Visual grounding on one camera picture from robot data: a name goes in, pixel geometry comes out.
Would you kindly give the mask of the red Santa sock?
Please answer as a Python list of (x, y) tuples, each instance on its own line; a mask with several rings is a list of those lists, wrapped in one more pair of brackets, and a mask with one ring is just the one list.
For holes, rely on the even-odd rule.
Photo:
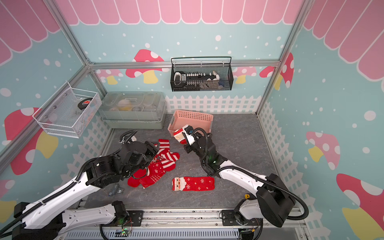
[(212, 191), (215, 189), (213, 177), (176, 177), (172, 180), (173, 191)]
[(187, 135), (187, 132), (186, 132), (186, 129), (189, 127), (189, 125), (185, 125), (183, 126), (181, 129), (175, 131), (173, 133), (174, 135), (174, 138), (182, 145), (187, 145), (189, 142), (188, 142), (188, 139), (186, 137)]

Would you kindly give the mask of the red sock white lettering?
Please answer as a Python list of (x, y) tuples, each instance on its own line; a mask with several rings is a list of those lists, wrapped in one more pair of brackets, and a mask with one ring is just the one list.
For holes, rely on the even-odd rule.
[(145, 170), (139, 169), (128, 179), (128, 186), (137, 188), (141, 185), (144, 189), (154, 185), (166, 173), (162, 164), (152, 162)]

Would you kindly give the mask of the red white striped sock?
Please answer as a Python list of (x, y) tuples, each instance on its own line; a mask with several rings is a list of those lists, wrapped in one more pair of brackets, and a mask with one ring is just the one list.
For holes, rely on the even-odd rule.
[(176, 162), (180, 159), (179, 153), (171, 152), (169, 140), (159, 139), (158, 154), (156, 155), (156, 161), (162, 166), (165, 172), (170, 172), (176, 168)]

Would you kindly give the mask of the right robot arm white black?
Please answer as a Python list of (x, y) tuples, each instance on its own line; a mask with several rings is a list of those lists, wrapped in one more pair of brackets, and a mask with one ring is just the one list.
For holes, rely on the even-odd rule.
[(174, 138), (187, 153), (194, 152), (208, 177), (228, 180), (249, 192), (234, 208), (234, 219), (246, 225), (252, 219), (265, 219), (275, 227), (286, 220), (299, 221), (309, 216), (307, 204), (290, 192), (275, 174), (258, 175), (241, 168), (216, 150), (212, 135), (202, 128), (186, 125), (174, 133)]

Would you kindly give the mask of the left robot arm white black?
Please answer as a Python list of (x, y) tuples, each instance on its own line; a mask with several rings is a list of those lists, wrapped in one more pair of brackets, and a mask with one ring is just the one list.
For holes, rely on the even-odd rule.
[(14, 220), (1, 229), (1, 238), (13, 240), (53, 240), (65, 232), (86, 225), (118, 226), (128, 220), (121, 201), (100, 209), (70, 210), (82, 198), (111, 184), (147, 170), (159, 152), (159, 145), (138, 142), (136, 130), (120, 137), (121, 147), (115, 152), (86, 161), (78, 174), (65, 185), (34, 202), (15, 206)]

